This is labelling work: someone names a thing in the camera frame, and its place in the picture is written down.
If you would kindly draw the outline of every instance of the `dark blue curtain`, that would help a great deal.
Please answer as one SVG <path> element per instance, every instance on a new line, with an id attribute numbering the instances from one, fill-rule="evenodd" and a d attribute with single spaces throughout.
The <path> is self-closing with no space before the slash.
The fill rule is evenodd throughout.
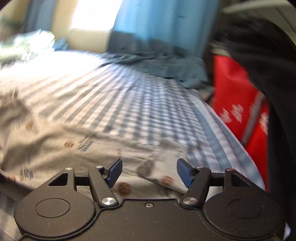
<path id="1" fill-rule="evenodd" d="M 203 56 L 220 0 L 123 0 L 108 51 Z"/>
<path id="2" fill-rule="evenodd" d="M 24 32 L 35 30 L 47 30 L 52 28 L 52 17 L 57 4 L 57 0 L 30 0 Z"/>

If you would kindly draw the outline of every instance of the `window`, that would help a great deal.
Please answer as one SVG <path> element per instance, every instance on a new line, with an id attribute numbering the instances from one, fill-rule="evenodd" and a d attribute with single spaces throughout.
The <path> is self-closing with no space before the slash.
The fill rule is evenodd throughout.
<path id="1" fill-rule="evenodd" d="M 113 28 L 122 0 L 79 0 L 71 28 L 107 31 Z"/>

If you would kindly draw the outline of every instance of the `black cloth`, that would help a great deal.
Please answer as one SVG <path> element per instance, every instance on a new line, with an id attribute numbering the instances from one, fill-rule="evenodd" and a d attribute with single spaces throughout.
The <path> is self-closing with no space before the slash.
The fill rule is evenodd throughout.
<path id="1" fill-rule="evenodd" d="M 270 101 L 268 179 L 296 240 L 296 46 L 277 25 L 259 19 L 229 24 L 221 38 L 252 84 Z"/>

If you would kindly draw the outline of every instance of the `plaid fabric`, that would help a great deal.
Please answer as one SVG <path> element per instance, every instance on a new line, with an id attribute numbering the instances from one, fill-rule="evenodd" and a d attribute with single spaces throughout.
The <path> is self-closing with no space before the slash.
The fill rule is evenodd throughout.
<path id="1" fill-rule="evenodd" d="M 213 172 L 232 167 L 264 188 L 254 162 L 196 91 L 127 66 L 100 67 L 103 62 L 94 54 L 55 52 L 2 70 L 0 87 L 19 88 L 21 99 L 50 121 L 142 144 L 167 138 L 185 146 L 191 165 Z M 20 236 L 14 205 L 0 196 L 0 240 Z"/>

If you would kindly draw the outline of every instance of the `striped bed sheet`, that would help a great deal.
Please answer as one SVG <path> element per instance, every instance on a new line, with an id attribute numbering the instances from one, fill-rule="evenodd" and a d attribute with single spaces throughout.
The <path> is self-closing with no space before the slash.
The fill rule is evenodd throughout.
<path id="1" fill-rule="evenodd" d="M 255 163 L 195 90 L 174 79 L 109 64 L 99 55 L 54 52 L 0 71 L 0 89 L 49 121 L 67 122 L 142 144 L 161 138 L 187 149 L 188 162 L 213 172 L 235 168 L 264 188 Z M 17 240 L 16 203 L 0 194 L 0 240 Z"/>

